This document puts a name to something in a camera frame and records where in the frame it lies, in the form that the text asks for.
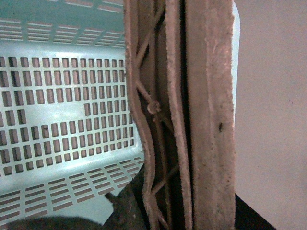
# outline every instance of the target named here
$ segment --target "black surface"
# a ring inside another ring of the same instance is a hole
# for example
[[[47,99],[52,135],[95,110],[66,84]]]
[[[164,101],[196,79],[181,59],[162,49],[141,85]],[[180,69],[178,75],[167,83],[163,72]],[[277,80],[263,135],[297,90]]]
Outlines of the black surface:
[[[236,230],[276,230],[236,194]]]

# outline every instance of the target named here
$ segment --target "white wall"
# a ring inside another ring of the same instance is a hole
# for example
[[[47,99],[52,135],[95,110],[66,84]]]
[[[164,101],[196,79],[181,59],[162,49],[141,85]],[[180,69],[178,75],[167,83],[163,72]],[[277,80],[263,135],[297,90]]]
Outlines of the white wall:
[[[236,192],[278,230],[307,230],[307,1],[235,3]]]

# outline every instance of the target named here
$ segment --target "light blue plastic crate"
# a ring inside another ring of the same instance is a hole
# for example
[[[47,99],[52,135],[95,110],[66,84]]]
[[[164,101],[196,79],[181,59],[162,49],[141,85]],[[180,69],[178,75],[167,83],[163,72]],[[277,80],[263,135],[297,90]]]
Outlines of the light blue plastic crate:
[[[120,0],[0,1],[0,229],[104,223],[143,164],[127,103]]]

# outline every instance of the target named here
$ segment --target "plastic basket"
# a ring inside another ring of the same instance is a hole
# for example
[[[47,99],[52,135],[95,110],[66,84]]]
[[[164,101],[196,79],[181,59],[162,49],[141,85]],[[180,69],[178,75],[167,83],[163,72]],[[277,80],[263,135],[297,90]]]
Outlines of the plastic basket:
[[[112,206],[103,195],[119,193],[143,164],[127,104],[122,1],[0,6],[0,229],[41,215],[104,223]]]

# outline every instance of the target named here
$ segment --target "dark object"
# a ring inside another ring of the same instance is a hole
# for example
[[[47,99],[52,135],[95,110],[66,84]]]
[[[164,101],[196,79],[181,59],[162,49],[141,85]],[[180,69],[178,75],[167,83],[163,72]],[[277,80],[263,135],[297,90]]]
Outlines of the dark object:
[[[144,219],[146,212],[142,202],[142,186],[144,183],[144,166],[136,177],[114,196],[107,193],[105,197],[113,204],[113,213],[107,219],[103,230],[146,230]]]
[[[236,230],[276,230],[236,194]]]
[[[42,217],[8,224],[8,230],[104,230],[103,226],[80,217]]]

